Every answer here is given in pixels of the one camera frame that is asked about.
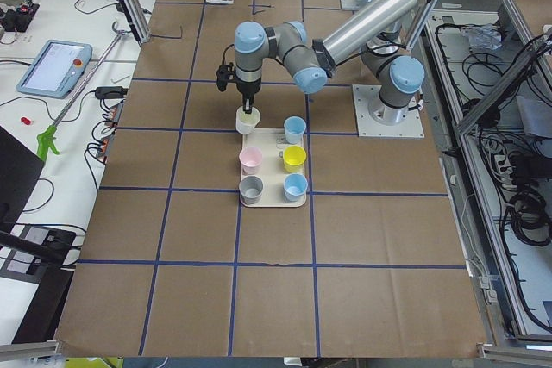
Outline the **white cup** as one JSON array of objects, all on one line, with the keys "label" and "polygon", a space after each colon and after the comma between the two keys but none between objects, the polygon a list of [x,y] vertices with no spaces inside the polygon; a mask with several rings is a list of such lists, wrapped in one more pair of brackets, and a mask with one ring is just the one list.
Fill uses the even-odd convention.
[{"label": "white cup", "polygon": [[260,111],[253,107],[250,113],[246,113],[243,107],[236,111],[235,129],[240,134],[251,134],[260,122]]}]

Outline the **light blue cup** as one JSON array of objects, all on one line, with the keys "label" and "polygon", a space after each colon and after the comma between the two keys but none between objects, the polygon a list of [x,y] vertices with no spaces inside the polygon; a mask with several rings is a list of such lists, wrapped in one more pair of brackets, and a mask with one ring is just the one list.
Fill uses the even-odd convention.
[{"label": "light blue cup", "polygon": [[299,201],[308,189],[308,181],[303,174],[289,174],[284,181],[285,198],[289,202]]},{"label": "light blue cup", "polygon": [[301,142],[306,130],[306,122],[299,116],[290,116],[284,122],[285,139],[289,144],[296,145]]}]

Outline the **pink cup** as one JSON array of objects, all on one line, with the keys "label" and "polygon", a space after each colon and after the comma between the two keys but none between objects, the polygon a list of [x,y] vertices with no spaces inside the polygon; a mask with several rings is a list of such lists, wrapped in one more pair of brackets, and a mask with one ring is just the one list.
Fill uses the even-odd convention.
[{"label": "pink cup", "polygon": [[258,147],[244,147],[239,154],[242,171],[256,174],[263,162],[263,153]]}]

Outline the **yellow cup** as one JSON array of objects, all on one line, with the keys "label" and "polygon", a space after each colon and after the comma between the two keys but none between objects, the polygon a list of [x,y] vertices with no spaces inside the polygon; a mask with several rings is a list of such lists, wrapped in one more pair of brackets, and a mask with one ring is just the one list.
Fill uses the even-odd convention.
[{"label": "yellow cup", "polygon": [[306,158],[306,151],[301,146],[289,146],[283,152],[285,170],[289,173],[301,172]]}]

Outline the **grey cup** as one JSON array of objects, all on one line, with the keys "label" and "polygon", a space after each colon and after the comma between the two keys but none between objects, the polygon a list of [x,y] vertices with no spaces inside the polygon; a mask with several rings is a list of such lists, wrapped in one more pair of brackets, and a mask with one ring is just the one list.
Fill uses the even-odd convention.
[{"label": "grey cup", "polygon": [[246,176],[239,183],[240,198],[245,205],[258,203],[263,190],[264,184],[262,179],[255,175]]}]

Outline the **cream serving tray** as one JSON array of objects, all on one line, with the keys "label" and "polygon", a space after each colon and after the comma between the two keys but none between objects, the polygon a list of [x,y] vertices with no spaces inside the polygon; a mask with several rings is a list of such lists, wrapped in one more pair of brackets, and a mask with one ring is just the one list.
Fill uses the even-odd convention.
[{"label": "cream serving tray", "polygon": [[[251,134],[242,138],[244,147],[258,147],[263,153],[263,162],[256,174],[245,174],[241,169],[241,180],[249,175],[255,175],[262,179],[264,190],[261,199],[253,205],[245,205],[249,208],[297,208],[306,202],[305,195],[297,202],[289,202],[285,198],[284,181],[291,174],[285,170],[283,152],[289,144],[285,139],[283,128],[256,128]],[[305,176],[305,163],[301,172]]]}]

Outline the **blue teach pendant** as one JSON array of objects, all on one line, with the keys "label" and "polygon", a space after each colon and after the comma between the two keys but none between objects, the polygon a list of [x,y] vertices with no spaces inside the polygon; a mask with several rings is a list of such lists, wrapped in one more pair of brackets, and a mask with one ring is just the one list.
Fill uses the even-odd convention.
[{"label": "blue teach pendant", "polygon": [[48,40],[16,90],[42,97],[65,97],[77,84],[92,56],[85,43]]}]

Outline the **reacher grabber tool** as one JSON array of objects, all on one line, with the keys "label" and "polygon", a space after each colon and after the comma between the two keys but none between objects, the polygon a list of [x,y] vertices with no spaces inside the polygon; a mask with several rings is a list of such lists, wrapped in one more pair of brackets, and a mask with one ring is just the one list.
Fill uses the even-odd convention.
[{"label": "reacher grabber tool", "polygon": [[87,72],[84,78],[82,78],[76,89],[74,90],[74,94],[72,95],[69,102],[64,106],[64,108],[60,111],[60,113],[54,118],[53,122],[47,127],[47,129],[38,134],[36,139],[38,142],[38,148],[36,155],[43,161],[47,161],[48,152],[52,151],[54,154],[58,155],[60,152],[54,145],[54,139],[55,139],[55,133],[57,131],[57,127],[61,123],[61,121],[66,116],[69,109],[74,105],[74,103],[77,101],[78,97],[82,94],[84,91],[86,85],[90,82],[90,80],[94,77],[95,73],[101,66],[101,64],[107,59],[110,52],[114,49],[115,45],[127,34],[130,34],[130,30],[124,30],[124,29],[118,29],[116,28],[116,24],[112,24],[112,30],[115,32],[116,36],[113,39],[113,41],[107,46],[105,51],[102,53],[98,61],[95,63],[95,65]]}]

